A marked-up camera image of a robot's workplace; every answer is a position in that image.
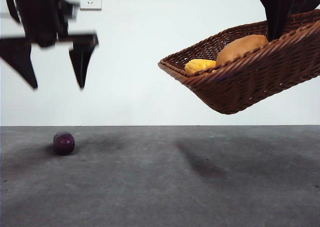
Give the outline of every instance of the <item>bread roll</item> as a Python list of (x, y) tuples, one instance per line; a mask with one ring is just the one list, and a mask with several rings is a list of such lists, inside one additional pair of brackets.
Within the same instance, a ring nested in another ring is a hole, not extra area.
[(253, 51), (268, 43), (264, 35), (252, 34), (227, 44), (216, 57), (216, 66), (232, 61), (248, 51)]

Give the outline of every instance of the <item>corn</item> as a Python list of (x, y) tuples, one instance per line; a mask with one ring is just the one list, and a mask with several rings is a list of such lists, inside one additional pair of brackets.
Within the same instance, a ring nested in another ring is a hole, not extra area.
[(192, 75), (196, 71), (204, 70), (215, 66), (216, 62), (214, 60), (195, 58), (185, 64), (184, 70), (189, 75)]

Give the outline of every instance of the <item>woven basket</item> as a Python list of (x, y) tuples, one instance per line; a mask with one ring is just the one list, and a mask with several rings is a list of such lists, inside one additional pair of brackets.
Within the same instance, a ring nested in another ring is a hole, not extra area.
[(226, 29), (158, 65), (210, 108), (227, 115), (320, 75), (320, 9), (291, 15), (279, 39), (240, 58), (192, 75), (184, 71), (190, 60), (215, 60), (228, 43), (247, 35), (267, 37), (267, 21)]

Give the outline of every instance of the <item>purple ball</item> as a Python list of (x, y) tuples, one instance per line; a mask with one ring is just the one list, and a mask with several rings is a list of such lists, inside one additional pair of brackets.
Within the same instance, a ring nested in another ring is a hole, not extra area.
[(75, 138), (68, 132), (59, 132), (53, 137), (53, 150), (58, 155), (70, 155), (75, 149)]

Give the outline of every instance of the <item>concrete floor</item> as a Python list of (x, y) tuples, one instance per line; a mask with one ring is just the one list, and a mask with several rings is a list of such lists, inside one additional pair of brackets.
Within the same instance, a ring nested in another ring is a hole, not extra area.
[[(56, 156), (56, 132), (76, 150)], [(319, 227), (320, 126), (2, 127), (2, 227)]]

